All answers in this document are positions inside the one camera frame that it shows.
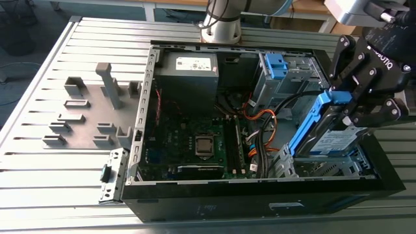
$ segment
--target ram slot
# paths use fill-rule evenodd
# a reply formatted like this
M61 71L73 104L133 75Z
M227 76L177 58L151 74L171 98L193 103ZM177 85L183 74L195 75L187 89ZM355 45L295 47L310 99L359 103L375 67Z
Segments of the ram slot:
M226 140L226 151L227 151L227 165L229 172L237 174L242 172L242 162L239 155L239 142L237 132L235 119L225 120L225 140Z

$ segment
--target aluminum slotted table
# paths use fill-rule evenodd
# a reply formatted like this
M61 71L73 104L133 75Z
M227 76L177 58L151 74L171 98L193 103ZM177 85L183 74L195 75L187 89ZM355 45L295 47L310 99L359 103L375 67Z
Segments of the aluminum slotted table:
M337 35L245 28L243 43L315 48L334 54ZM367 201L333 215L257 220L143 223L126 205L99 206L101 173L109 150L45 149L49 123L65 114L71 97L63 85L69 77L102 83L98 62L113 64L121 83L142 81L151 40L199 41L190 24L74 17L0 132L0 230L35 231L159 228L175 232L415 233L416 125L377 132L381 144L406 183L393 197Z

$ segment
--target sticker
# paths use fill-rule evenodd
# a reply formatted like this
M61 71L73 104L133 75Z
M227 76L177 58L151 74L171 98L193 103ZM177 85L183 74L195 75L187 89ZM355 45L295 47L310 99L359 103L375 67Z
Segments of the sticker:
M179 57L177 59L177 70L211 71L211 59Z
M253 106L253 107L255 107L255 105L257 105L257 103L250 99L249 100L249 104Z
M311 149L311 155L327 155L343 151L358 138L358 132L365 129L350 126L345 131L329 130Z
M258 171L258 165L257 164L250 164L250 170L257 172Z

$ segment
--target robotiq logo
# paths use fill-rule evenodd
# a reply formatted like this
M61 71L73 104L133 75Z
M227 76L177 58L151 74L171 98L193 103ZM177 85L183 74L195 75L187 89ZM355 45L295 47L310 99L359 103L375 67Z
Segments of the robotiq logo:
M389 70L393 69L394 67L394 63L391 62L390 58L386 57L385 55L382 55L378 51L374 50L374 48L371 46L367 47L369 50L373 50L375 52L375 54L378 55L378 57L381 58L382 62L385 63L385 65L387 66Z

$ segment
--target motherboard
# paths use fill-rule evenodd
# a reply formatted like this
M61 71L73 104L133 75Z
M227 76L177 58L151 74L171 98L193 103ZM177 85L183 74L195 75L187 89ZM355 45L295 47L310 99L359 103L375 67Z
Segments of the motherboard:
M147 142L142 175L149 180L249 178L241 120L162 117Z

